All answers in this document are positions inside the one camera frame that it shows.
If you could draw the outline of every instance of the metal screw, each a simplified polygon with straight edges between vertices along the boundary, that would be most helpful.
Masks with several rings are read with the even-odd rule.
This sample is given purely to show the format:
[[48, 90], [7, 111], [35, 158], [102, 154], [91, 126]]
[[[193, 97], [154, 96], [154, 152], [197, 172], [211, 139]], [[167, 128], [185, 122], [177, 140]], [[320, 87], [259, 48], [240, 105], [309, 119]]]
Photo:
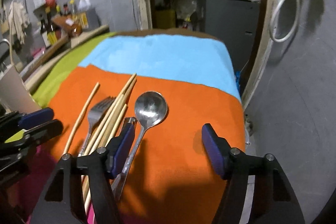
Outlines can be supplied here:
[[105, 153], [106, 152], [106, 148], [105, 147], [99, 147], [98, 149], [97, 149], [97, 153], [98, 154], [103, 154], [103, 153]]
[[233, 154], [233, 155], [238, 155], [239, 153], [240, 153], [240, 150], [238, 149], [238, 148], [232, 148], [231, 150], [230, 150], [230, 152], [231, 152], [231, 154]]
[[70, 159], [70, 154], [69, 153], [66, 153], [62, 156], [62, 160], [68, 160]]
[[274, 160], [274, 156], [272, 154], [267, 154], [266, 159], [272, 161], [272, 160]]

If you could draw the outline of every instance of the wooden skewer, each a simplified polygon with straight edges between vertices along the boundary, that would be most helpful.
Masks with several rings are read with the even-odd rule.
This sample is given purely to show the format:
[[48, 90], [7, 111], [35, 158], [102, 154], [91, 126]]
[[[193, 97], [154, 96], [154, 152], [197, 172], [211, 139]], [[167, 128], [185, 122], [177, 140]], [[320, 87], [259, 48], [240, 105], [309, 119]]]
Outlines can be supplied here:
[[92, 90], [92, 92], [91, 92], [89, 98], [86, 100], [85, 105], [84, 105], [84, 107], [83, 107], [81, 113], [79, 114], [79, 116], [78, 116], [78, 118], [77, 118], [77, 120], [76, 120], [76, 122], [75, 122], [75, 125], [73, 126], [73, 128], [72, 128], [72, 130], [71, 130], [71, 133], [70, 133], [70, 136], [69, 136], [69, 138], [68, 138], [67, 144], [65, 145], [63, 154], [68, 153], [69, 148], [70, 148], [70, 145], [71, 145], [71, 142], [72, 142], [72, 140], [73, 140], [73, 138], [74, 138], [74, 135], [75, 135], [75, 133], [76, 133], [78, 127], [79, 127], [79, 124], [82, 122], [82, 120], [83, 120], [83, 118], [84, 118], [84, 116], [85, 116], [86, 109], [87, 109], [87, 107], [89, 106], [89, 103], [91, 102], [91, 100], [92, 100], [94, 94], [96, 93], [96, 91], [98, 90], [99, 86], [100, 86], [99, 83], [97, 83], [97, 84], [95, 85], [95, 87], [93, 88], [93, 90]]
[[87, 147], [85, 149], [85, 152], [84, 152], [83, 156], [86, 156], [86, 155], [88, 155], [90, 153], [92, 146], [94, 145], [96, 139], [100, 135], [100, 132], [104, 129], [106, 121], [108, 120], [108, 118], [109, 118], [111, 112], [113, 111], [113, 109], [114, 109], [114, 107], [115, 107], [115, 105], [116, 105], [116, 103], [117, 103], [118, 100], [119, 100], [119, 97], [117, 97], [114, 100], [113, 104], [107, 110], [107, 112], [106, 112], [103, 120], [100, 122], [99, 126], [97, 127], [96, 132], [91, 136], [90, 141], [89, 141], [89, 143], [88, 143], [88, 145], [87, 145]]
[[[137, 76], [136, 73], [134, 73], [130, 79], [127, 81], [126, 85], [122, 88], [121, 92], [119, 93], [119, 95], [117, 96], [114, 104], [110, 107], [110, 109], [108, 110], [107, 114], [105, 115], [103, 121], [100, 123], [98, 129], [96, 130], [96, 133], [91, 137], [91, 140], [85, 150], [85, 153], [84, 155], [89, 155], [91, 154], [93, 151], [95, 151], [97, 148], [98, 148], [98, 145], [100, 145], [100, 141], [101, 139], [104, 137], [104, 135], [108, 134], [107, 137], [106, 137], [106, 140], [110, 140], [110, 136], [114, 136], [115, 133], [113, 133], [113, 129], [114, 129], [114, 125], [116, 123], [116, 121], [118, 121], [119, 119], [119, 116], [120, 116], [120, 111], [122, 112], [122, 110], [124, 109], [124, 105], [125, 105], [125, 102], [127, 101], [137, 79], [135, 78]], [[118, 108], [116, 109], [116, 112], [114, 113], [117, 113], [117, 116], [118, 119], [115, 120], [113, 119], [113, 116], [114, 113], [113, 113], [113, 110], [114, 108]], [[86, 204], [86, 211], [88, 209], [88, 206], [90, 204], [90, 201], [91, 201], [91, 194], [90, 194], [90, 191], [89, 191], [89, 179], [88, 177], [86, 176], [84, 181], [83, 181], [83, 199], [86, 201], [87, 199], [89, 199], [88, 201], [88, 204]]]
[[[100, 146], [106, 146], [106, 141], [108, 139], [108, 137], [110, 136], [111, 130], [113, 129], [114, 125], [116, 124], [116, 121], [118, 120], [118, 117], [120, 115], [120, 111], [122, 110], [120, 106], [120, 103], [123, 103], [123, 97], [124, 95], [121, 95], [120, 100], [118, 100], [117, 104], [115, 106], [115, 108], [113, 109], [113, 111], [110, 113], [110, 116], [108, 118], [108, 120], [106, 121], [104, 128], [101, 130], [101, 134], [98, 136], [98, 138], [96, 139], [94, 145], [92, 146], [89, 154], [91, 154], [93, 151], [95, 151], [98, 147]], [[83, 199], [85, 200], [85, 198], [87, 197], [87, 193], [89, 191], [89, 179], [86, 176], [84, 178], [83, 181]]]
[[136, 78], [134, 78], [132, 80], [132, 83], [129, 85], [128, 89], [126, 90], [125, 95], [120, 99], [119, 104], [115, 106], [115, 108], [116, 108], [115, 114], [114, 114], [113, 118], [111, 119], [110, 124], [109, 124], [108, 128], [106, 129], [106, 131], [104, 133], [102, 133], [101, 141], [100, 141], [99, 145], [97, 146], [97, 148], [101, 147], [101, 146], [106, 146], [108, 144], [109, 136], [111, 134], [111, 130], [112, 130], [113, 126], [116, 124], [118, 115], [122, 111], [122, 108], [124, 107], [124, 104], [126, 103], [126, 101], [129, 97], [136, 81], [137, 81]]
[[[116, 134], [116, 132], [117, 132], [119, 126], [120, 126], [120, 123], [121, 123], [121, 121], [122, 121], [122, 119], [124, 117], [126, 109], [127, 109], [127, 105], [124, 104], [124, 106], [123, 106], [121, 112], [119, 113], [119, 116], [118, 116], [118, 118], [117, 118], [117, 120], [116, 120], [116, 122], [115, 122], [115, 124], [113, 126], [111, 134], [108, 137], [108, 142], [115, 136], [115, 134]], [[91, 193], [90, 193], [90, 189], [89, 189], [89, 180], [88, 179], [85, 180], [83, 188], [84, 187], [85, 187], [85, 189], [84, 189], [85, 192], [87, 192], [86, 198], [85, 198], [85, 212], [87, 213], [88, 209], [89, 209], [90, 202], [91, 202]]]
[[[123, 94], [125, 93], [125, 91], [128, 89], [129, 85], [133, 82], [133, 80], [135, 79], [136, 76], [137, 76], [137, 74], [134, 73], [134, 74], [130, 77], [130, 79], [127, 81], [126, 85], [122, 88], [121, 92], [119, 93], [119, 95], [118, 95], [117, 98], [115, 99], [115, 102], [117, 101], [118, 97], [120, 97], [121, 95], [123, 95]], [[91, 151], [92, 146], [94, 145], [96, 139], [97, 139], [98, 136], [100, 135], [101, 130], [102, 130], [103, 126], [105, 125], [106, 120], [108, 119], [108, 117], [109, 117], [110, 113], [112, 112], [114, 106], [115, 106], [115, 104], [114, 104], [114, 105], [113, 105], [113, 104], [111, 105], [111, 107], [110, 107], [109, 110], [107, 111], [105, 117], [103, 118], [103, 120], [102, 120], [101, 123], [99, 124], [99, 126], [98, 126], [98, 128], [97, 128], [95, 134], [93, 134], [93, 135], [91, 136], [91, 139], [90, 139], [90, 141], [89, 141], [89, 143], [88, 143], [88, 145], [87, 145], [87, 147], [86, 147], [86, 149], [85, 149], [85, 152], [84, 152], [83, 156], [88, 155], [89, 152]]]
[[124, 117], [124, 114], [125, 114], [125, 112], [126, 112], [126, 109], [127, 109], [127, 105], [124, 104], [124, 107], [123, 107], [123, 109], [121, 110], [121, 113], [120, 113], [120, 115], [119, 115], [119, 117], [118, 117], [118, 120], [117, 120], [117, 122], [115, 123], [115, 125], [114, 125], [114, 127], [113, 127], [113, 129], [112, 129], [112, 131], [111, 131], [111, 134], [109, 135], [109, 138], [108, 138], [108, 140], [107, 140], [107, 142], [106, 142], [106, 145], [107, 145], [107, 144], [110, 142], [110, 140], [116, 135], [116, 132], [117, 132], [119, 126], [120, 126], [121, 120], [122, 120], [122, 118]]
[[122, 109], [123, 106], [124, 106], [124, 104], [123, 104], [123, 102], [124, 102], [124, 96], [125, 96], [125, 95], [122, 95], [122, 96], [120, 97], [120, 100], [119, 100], [119, 102], [117, 103], [117, 105], [115, 105], [115, 108], [114, 108], [114, 110], [113, 110], [113, 112], [112, 112], [112, 117], [111, 117], [111, 119], [109, 120], [109, 124], [107, 125], [106, 130], [105, 130], [104, 132], [101, 133], [100, 142], [99, 142], [99, 144], [97, 145], [97, 148], [98, 148], [98, 147], [101, 147], [101, 146], [106, 146], [107, 138], [108, 138], [108, 136], [110, 135], [110, 132], [111, 132], [111, 130], [112, 130], [114, 124], [116, 123], [116, 120], [118, 119], [118, 115], [119, 115], [121, 109]]
[[112, 127], [113, 127], [114, 123], [116, 122], [116, 119], [118, 118], [118, 114], [119, 114], [119, 112], [121, 110], [120, 104], [123, 101], [123, 97], [124, 97], [124, 95], [122, 94], [121, 97], [119, 97], [119, 100], [116, 102], [116, 104], [114, 106], [114, 109], [112, 110], [112, 112], [111, 112], [109, 118], [107, 119], [107, 121], [106, 121], [103, 129], [101, 130], [98, 138], [96, 139], [94, 145], [92, 146], [89, 154], [93, 153], [93, 151], [95, 151], [98, 147], [104, 146], [105, 142], [103, 142], [101, 145], [100, 145], [100, 143], [102, 141], [102, 138], [106, 134], [108, 134], [107, 131], [108, 130], [112, 130]]
[[89, 189], [89, 192], [87, 193], [87, 197], [85, 199], [85, 204], [84, 204], [86, 215], [89, 211], [90, 202], [91, 202], [91, 192], [90, 192], [90, 189]]
[[124, 105], [125, 105], [125, 100], [124, 100], [124, 96], [123, 96], [123, 98], [119, 101], [119, 104], [117, 106], [115, 106], [115, 113], [114, 113], [114, 115], [113, 115], [113, 117], [110, 121], [110, 124], [109, 124], [108, 128], [104, 132], [98, 147], [107, 145], [109, 136], [111, 134], [111, 131], [114, 128], [114, 126], [117, 124], [118, 117], [119, 117]]

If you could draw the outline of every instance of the orange cloth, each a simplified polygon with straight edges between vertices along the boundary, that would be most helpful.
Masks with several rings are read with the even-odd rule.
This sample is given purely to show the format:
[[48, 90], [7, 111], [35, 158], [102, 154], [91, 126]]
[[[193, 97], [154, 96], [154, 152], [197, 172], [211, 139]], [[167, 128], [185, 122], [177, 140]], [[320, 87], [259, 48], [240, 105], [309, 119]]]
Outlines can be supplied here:
[[[96, 82], [100, 88], [88, 109], [107, 96], [117, 96], [129, 78], [130, 75], [106, 72], [92, 65], [78, 67], [69, 75], [49, 105], [55, 118], [67, 127], [62, 136], [49, 143], [56, 160], [61, 157], [71, 128]], [[137, 97], [148, 90], [158, 91], [165, 97], [169, 112], [163, 123], [145, 134], [119, 208], [122, 213], [150, 223], [209, 224], [219, 206], [225, 182], [211, 168], [201, 129], [209, 122], [232, 147], [244, 150], [241, 104], [235, 97], [204, 85], [138, 76], [127, 117], [134, 116]], [[73, 155], [78, 153], [87, 130], [85, 117], [70, 147]]]

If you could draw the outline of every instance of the metal spoon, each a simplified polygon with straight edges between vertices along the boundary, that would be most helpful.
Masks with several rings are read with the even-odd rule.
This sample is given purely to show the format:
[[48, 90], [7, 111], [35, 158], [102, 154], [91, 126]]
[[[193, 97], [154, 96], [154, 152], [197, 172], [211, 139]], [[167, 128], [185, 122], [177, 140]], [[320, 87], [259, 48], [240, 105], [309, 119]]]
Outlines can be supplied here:
[[158, 125], [165, 119], [168, 112], [168, 106], [166, 100], [160, 93], [156, 91], [148, 91], [140, 95], [136, 100], [134, 112], [141, 125], [141, 131], [125, 162], [122, 172], [112, 183], [112, 192], [116, 201], [120, 199], [129, 169], [143, 136], [149, 128]]

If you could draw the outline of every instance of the fork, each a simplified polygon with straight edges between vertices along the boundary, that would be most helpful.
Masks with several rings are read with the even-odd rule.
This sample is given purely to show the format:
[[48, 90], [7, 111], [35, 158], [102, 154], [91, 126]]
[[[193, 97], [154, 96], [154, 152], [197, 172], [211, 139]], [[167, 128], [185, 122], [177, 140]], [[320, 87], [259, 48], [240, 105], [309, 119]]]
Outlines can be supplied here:
[[103, 114], [106, 110], [112, 105], [116, 98], [115, 97], [107, 97], [99, 103], [95, 104], [89, 111], [87, 119], [89, 120], [89, 131], [85, 137], [82, 148], [78, 154], [78, 156], [82, 156], [85, 152], [85, 149], [89, 143], [89, 139], [92, 134], [93, 127], [100, 121]]

